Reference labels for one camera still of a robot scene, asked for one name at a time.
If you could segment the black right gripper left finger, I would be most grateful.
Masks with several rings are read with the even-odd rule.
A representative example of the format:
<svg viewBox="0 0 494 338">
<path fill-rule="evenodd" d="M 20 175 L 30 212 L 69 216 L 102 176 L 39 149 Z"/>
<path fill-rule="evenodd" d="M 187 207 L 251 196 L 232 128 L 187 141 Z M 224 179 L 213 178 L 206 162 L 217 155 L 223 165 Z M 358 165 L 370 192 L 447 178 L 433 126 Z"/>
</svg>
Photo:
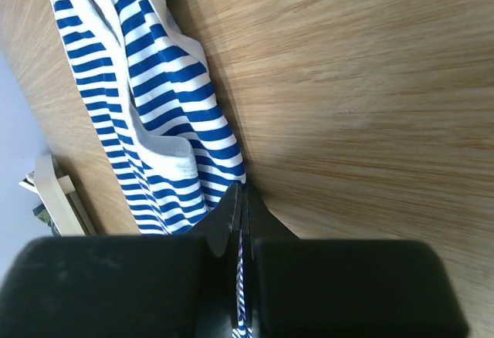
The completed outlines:
<svg viewBox="0 0 494 338">
<path fill-rule="evenodd" d="M 1 287 L 3 337 L 230 337 L 242 189 L 183 235 L 37 238 Z"/>
</svg>

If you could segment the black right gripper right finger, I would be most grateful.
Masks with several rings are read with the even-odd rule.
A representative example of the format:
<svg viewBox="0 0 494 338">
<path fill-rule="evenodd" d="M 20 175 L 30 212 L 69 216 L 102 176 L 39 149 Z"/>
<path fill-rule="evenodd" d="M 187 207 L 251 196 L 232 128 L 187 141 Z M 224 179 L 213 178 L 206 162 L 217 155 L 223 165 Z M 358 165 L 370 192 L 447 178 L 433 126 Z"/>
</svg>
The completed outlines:
<svg viewBox="0 0 494 338">
<path fill-rule="evenodd" d="M 434 249 L 414 240 L 301 239 L 246 190 L 246 322 L 255 337 L 466 337 Z"/>
</svg>

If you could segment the blue white striped tank top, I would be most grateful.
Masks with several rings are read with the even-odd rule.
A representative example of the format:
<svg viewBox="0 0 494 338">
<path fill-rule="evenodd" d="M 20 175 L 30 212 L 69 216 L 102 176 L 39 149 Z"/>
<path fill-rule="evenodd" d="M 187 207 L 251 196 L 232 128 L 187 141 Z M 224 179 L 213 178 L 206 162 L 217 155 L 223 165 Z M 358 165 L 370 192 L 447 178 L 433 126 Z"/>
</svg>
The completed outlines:
<svg viewBox="0 0 494 338">
<path fill-rule="evenodd" d="M 181 235 L 245 182 L 202 45 L 167 0 L 50 0 L 76 87 L 143 235 Z"/>
</svg>

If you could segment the olive green tank top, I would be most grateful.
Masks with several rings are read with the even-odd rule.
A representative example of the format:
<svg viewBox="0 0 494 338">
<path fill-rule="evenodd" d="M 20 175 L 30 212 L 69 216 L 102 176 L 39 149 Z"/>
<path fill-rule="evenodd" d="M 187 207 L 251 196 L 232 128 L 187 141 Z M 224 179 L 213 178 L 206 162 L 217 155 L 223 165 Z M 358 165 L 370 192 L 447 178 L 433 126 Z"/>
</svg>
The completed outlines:
<svg viewBox="0 0 494 338">
<path fill-rule="evenodd" d="M 44 223 L 50 228 L 53 236 L 59 237 L 61 235 L 59 229 L 56 226 L 56 223 L 53 221 L 51 215 L 46 210 L 44 204 L 40 204 L 37 207 L 35 207 L 32 210 L 32 213 L 38 220 L 40 220 L 42 223 Z"/>
</svg>

